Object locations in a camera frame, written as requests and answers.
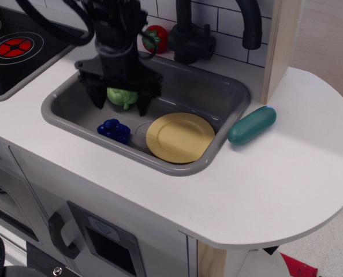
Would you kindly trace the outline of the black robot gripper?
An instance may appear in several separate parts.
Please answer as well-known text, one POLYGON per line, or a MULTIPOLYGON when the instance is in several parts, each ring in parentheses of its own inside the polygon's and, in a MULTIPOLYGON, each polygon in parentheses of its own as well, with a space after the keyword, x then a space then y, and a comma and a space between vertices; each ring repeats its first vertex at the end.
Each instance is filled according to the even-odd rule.
POLYGON ((153 95, 160 95, 162 89, 162 76, 141 63, 137 49, 137 36, 147 24, 147 18, 93 17, 91 21, 98 56, 75 64, 88 96, 102 109, 107 87, 135 91, 139 115, 146 115, 153 95))

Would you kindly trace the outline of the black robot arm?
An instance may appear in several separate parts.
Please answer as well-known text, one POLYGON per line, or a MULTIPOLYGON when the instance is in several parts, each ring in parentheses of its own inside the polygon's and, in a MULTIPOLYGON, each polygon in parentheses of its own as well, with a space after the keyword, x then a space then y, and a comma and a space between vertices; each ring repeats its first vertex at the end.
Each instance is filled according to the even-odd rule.
POLYGON ((138 95, 136 105, 141 116, 146 115, 153 98, 161 94, 163 77, 146 67, 138 53, 137 37, 155 44, 153 37, 143 32, 147 12, 139 1, 65 1, 88 29, 77 38, 56 27, 30 3, 18 1, 22 10, 40 27, 61 41, 74 46, 95 42, 98 56, 75 63, 79 80, 84 84, 93 104, 102 108, 108 88, 119 88, 138 95))

